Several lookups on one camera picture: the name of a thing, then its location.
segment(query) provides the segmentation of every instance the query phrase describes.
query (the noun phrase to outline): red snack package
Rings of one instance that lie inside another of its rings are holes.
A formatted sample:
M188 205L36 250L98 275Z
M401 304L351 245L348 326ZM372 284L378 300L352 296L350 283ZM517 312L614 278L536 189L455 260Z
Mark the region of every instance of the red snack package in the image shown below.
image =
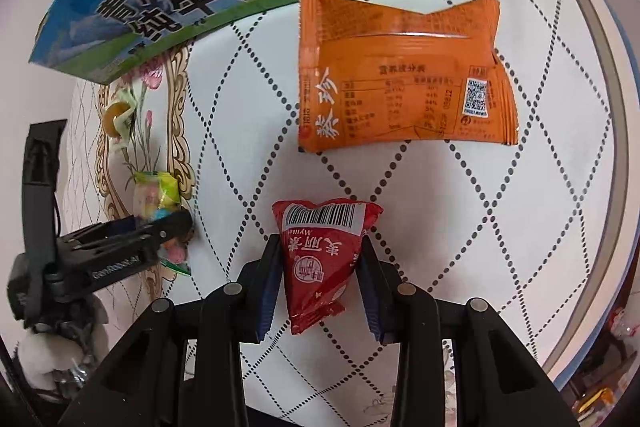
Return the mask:
M320 205L310 201L273 204L285 257L284 289L293 335L344 311L337 299L356 266L362 236L381 213L378 204L346 198Z

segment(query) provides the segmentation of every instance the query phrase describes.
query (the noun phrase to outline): metal screw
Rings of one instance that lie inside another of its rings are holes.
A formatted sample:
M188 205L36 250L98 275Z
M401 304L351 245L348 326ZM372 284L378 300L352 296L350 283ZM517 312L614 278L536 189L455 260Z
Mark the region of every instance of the metal screw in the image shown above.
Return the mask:
M415 286L410 282L403 282L398 285L398 293L400 295L413 295L415 293Z
M151 309L156 313L162 313L169 309L169 299L157 299L151 304Z
M239 282L230 282L225 284L224 292L227 295L238 295L242 291L242 285Z
M480 313L485 312L487 311L487 309L489 309L489 304L487 304L484 299L471 299L470 305L472 309Z

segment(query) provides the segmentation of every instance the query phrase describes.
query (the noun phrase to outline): candy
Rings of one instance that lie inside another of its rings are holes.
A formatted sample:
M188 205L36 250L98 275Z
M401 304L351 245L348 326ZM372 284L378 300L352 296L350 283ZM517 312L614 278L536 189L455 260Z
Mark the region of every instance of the candy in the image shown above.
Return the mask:
M320 205L310 201L274 203L292 334L344 311L337 299L356 266L362 236L381 213L382 207L375 203L346 198Z

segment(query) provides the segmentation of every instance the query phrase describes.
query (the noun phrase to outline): orange snack package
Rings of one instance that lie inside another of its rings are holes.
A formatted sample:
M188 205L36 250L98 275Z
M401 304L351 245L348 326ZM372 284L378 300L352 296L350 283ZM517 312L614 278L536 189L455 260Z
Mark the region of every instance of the orange snack package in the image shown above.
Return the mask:
M307 152L406 139L518 142L494 53L497 0L419 14L300 0L300 127Z

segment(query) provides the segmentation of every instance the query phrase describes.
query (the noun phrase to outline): colorful candy bag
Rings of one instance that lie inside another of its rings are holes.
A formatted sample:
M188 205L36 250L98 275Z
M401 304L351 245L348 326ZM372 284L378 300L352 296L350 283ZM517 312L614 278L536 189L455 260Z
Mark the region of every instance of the colorful candy bag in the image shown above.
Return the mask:
M499 15L497 0L426 15L353 0L300 0L300 146L516 144L513 91L494 53Z
M346 198L320 205L310 201L274 203L293 335L323 317L344 311L337 299L356 266L362 236L381 213L382 207L375 203Z
M136 172L133 214L141 222L161 219L180 209L178 180L168 172ZM186 247L176 238L162 244L158 251L163 266L190 275Z

